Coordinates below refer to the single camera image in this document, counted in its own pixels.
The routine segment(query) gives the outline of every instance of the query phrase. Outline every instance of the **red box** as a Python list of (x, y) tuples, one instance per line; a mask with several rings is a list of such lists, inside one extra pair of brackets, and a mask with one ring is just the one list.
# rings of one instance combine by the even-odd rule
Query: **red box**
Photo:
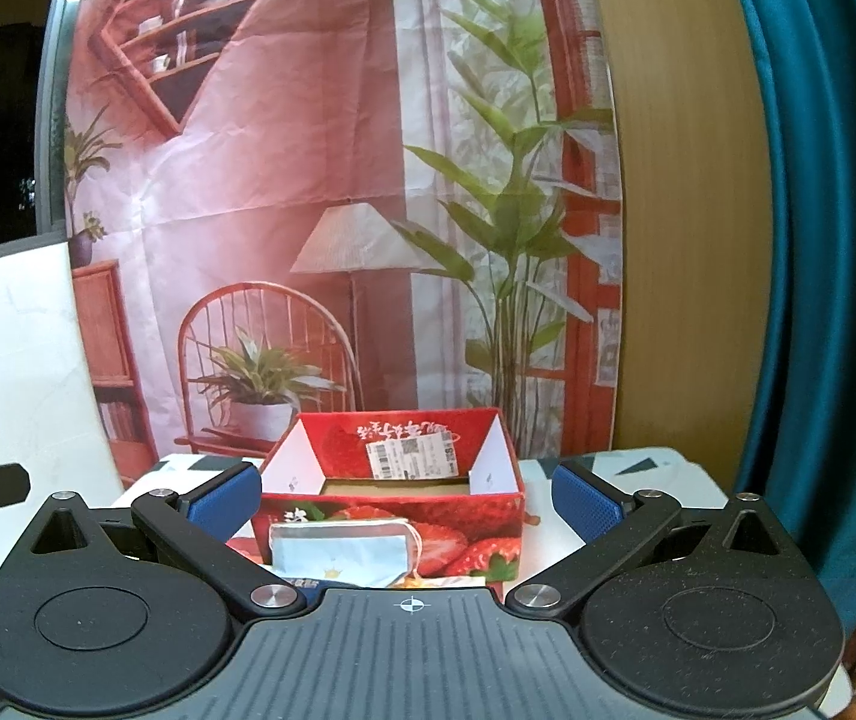
[[(375, 480), (367, 443), (442, 430), (458, 478)], [(272, 522), (404, 517), (423, 542), (421, 576), (517, 578), (525, 488), (497, 409), (302, 413), (261, 474), (251, 524), (265, 562)]]

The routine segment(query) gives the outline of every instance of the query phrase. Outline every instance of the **chair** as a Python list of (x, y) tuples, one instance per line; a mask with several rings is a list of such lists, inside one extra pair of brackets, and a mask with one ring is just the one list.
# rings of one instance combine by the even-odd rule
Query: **chair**
[(242, 282), (221, 287), (191, 306), (178, 330), (178, 373), (181, 380), (186, 437), (177, 445), (228, 456), (266, 458), (272, 442), (244, 437), (230, 425), (231, 403), (215, 403), (216, 392), (202, 391), (191, 380), (218, 372), (211, 347), (239, 350), (236, 328), (257, 341), (282, 346), (302, 362), (316, 365), (321, 376), (344, 391), (320, 391), (319, 403), (305, 401), (303, 410), (338, 412), (362, 407), (361, 377), (343, 327), (309, 295), (281, 284)]

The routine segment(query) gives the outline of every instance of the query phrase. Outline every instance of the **strawberry box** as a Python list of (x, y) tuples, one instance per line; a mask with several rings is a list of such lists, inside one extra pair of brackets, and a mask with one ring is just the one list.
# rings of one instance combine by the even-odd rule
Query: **strawberry box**
[(402, 517), (417, 575), (517, 577), (525, 491), (497, 409), (302, 413), (261, 474), (266, 563), (272, 523)]

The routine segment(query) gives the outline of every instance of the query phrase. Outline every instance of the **backdrop poster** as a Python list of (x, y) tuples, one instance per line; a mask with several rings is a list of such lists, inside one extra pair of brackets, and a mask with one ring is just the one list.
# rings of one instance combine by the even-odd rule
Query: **backdrop poster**
[(607, 448), (621, 170), (596, 0), (84, 0), (66, 204), (125, 483), (296, 409)]

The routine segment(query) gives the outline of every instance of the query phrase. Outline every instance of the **white wall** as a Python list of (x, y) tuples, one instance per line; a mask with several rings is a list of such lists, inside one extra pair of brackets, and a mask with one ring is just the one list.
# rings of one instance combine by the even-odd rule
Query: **white wall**
[(0, 564), (42, 501), (76, 490), (89, 506), (122, 492), (77, 328), (66, 245), (0, 258), (0, 464), (31, 476), (26, 503), (0, 509)]

